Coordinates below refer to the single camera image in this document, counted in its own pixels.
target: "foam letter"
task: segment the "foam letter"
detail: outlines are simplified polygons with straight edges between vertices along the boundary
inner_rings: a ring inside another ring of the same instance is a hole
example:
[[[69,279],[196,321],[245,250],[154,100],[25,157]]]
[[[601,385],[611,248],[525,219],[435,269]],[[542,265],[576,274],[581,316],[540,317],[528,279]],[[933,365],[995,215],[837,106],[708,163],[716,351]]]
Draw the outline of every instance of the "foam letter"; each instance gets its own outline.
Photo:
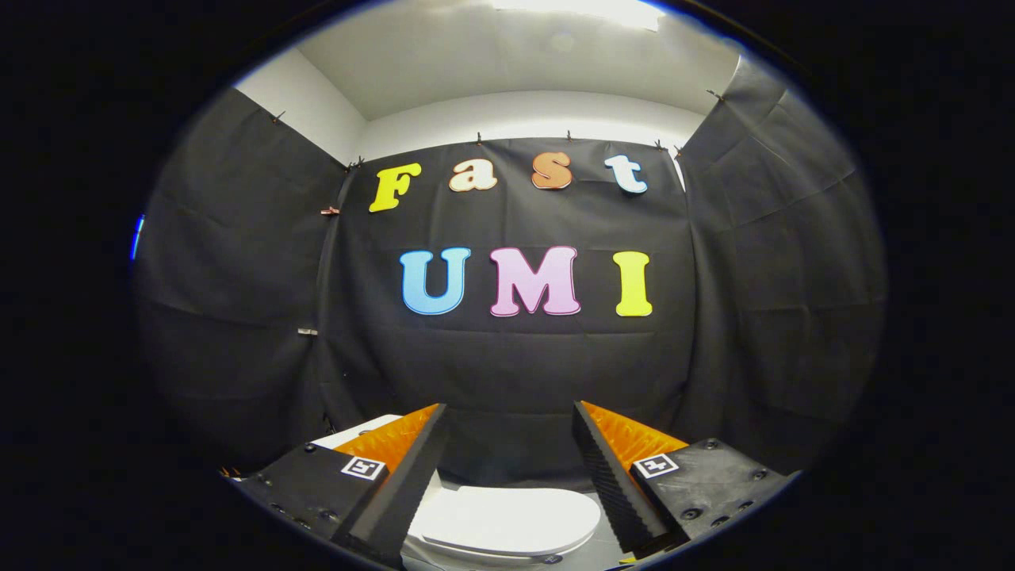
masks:
[[[378,195],[374,199],[374,203],[370,204],[370,211],[390,210],[398,206],[395,192],[398,191],[399,196],[405,194],[405,191],[409,190],[409,176],[418,176],[419,172],[422,171],[423,167],[419,165],[419,162],[379,171],[378,179],[381,182],[378,183]]]
[[[518,315],[514,292],[525,303],[529,313],[536,313],[543,293],[547,302],[543,311],[549,315],[571,315],[582,310],[574,299],[574,281],[571,262],[578,249],[568,245],[554,245],[546,251],[539,271],[532,267],[518,247],[500,247],[490,252],[490,259],[497,264],[497,303],[490,308],[495,317]]]
[[[613,168],[613,175],[617,179],[617,184],[631,194],[641,194],[649,185],[634,177],[634,170],[640,170],[641,165],[630,161],[626,155],[618,154],[606,159],[606,165]]]
[[[570,157],[563,152],[543,152],[532,160],[532,184],[536,188],[563,188],[570,184],[571,173],[567,169]]]
[[[402,271],[402,300],[406,307],[421,315],[441,315],[458,307],[465,295],[465,259],[468,247],[448,247],[441,257],[448,262],[448,289],[439,298],[426,294],[426,264],[433,254],[426,249],[406,252],[399,258]]]
[[[497,184],[497,180],[493,177],[493,163],[485,158],[459,162],[455,164],[455,171],[461,173],[452,176],[448,183],[455,192],[465,192],[474,188],[487,190]]]
[[[649,256],[641,252],[617,252],[613,261],[620,266],[620,303],[617,315],[645,317],[652,313],[652,304],[645,295],[645,266]]]

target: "white ceiling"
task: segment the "white ceiling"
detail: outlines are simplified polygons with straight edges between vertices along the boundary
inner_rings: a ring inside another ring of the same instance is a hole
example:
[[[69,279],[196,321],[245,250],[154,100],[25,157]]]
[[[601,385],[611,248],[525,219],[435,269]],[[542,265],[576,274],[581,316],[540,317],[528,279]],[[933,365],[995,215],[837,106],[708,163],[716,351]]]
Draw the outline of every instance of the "white ceiling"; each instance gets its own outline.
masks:
[[[490,0],[395,0],[297,49],[367,121],[499,91],[570,90],[707,114],[742,48],[668,13],[659,31],[596,16],[495,10]]]

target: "black plastic mount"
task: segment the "black plastic mount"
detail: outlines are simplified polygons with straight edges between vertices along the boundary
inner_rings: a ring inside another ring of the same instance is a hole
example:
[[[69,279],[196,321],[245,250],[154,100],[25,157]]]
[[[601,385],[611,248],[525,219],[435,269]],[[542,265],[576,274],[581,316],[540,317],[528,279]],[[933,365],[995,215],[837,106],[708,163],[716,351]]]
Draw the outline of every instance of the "black plastic mount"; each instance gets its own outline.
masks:
[[[630,474],[667,526],[691,540],[750,513],[790,482],[714,438],[637,460]]]
[[[356,461],[355,456],[307,444],[236,486],[268,510],[330,541],[343,523],[359,517],[388,477],[383,465]],[[349,474],[354,468],[363,475]]]
[[[235,485],[318,538],[402,569],[402,545],[448,440],[445,408],[433,411],[393,474],[383,462],[307,444]]]

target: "ceiling light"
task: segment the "ceiling light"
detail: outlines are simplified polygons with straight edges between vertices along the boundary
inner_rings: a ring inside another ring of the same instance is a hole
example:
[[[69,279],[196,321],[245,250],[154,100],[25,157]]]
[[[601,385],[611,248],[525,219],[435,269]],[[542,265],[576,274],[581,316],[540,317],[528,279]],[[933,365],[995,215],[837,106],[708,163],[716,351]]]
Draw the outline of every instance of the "ceiling light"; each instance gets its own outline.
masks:
[[[572,12],[606,18],[631,27],[659,31],[663,11],[638,0],[490,0],[497,10]]]

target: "white wall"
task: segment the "white wall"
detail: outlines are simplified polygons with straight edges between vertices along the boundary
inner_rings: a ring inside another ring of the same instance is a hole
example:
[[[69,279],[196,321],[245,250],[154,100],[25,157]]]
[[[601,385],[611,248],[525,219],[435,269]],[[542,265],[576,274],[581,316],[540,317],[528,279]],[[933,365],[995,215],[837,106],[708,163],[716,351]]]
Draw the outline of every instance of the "white wall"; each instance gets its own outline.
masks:
[[[366,122],[296,49],[235,87],[343,164],[454,142],[565,137],[654,144],[670,155],[704,120],[685,109],[584,91],[504,91],[430,103]],[[683,182],[683,173],[677,165]]]
[[[365,159],[483,139],[565,137],[654,144],[673,156],[704,115],[667,104],[582,91],[505,91],[417,106],[366,124],[356,143]],[[677,165],[683,184],[683,172]]]
[[[366,121],[296,49],[254,70],[235,88],[343,164],[356,160]]]

